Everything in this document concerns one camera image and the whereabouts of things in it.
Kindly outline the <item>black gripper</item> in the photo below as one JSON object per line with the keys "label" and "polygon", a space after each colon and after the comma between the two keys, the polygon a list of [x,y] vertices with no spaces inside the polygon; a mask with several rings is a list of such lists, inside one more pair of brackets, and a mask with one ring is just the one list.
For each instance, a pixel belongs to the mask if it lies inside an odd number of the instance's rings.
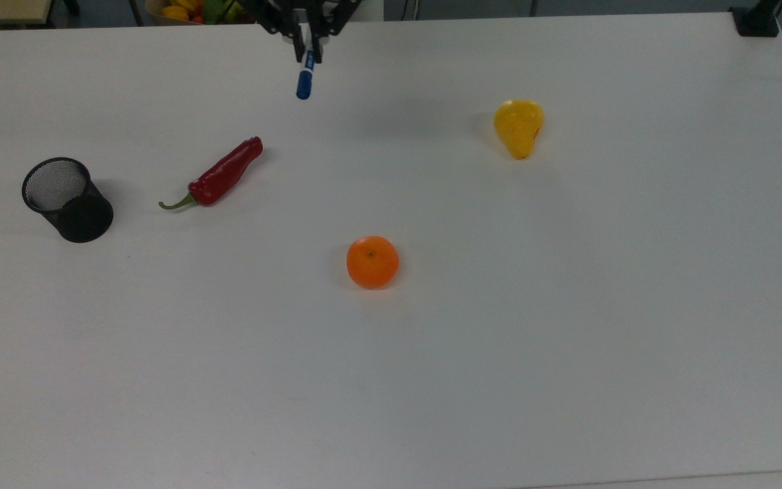
{"label": "black gripper", "polygon": [[338,36],[361,1],[242,1],[245,12],[270,34],[292,41],[297,62],[306,54],[300,21],[314,34],[314,64],[322,64],[322,40]]}

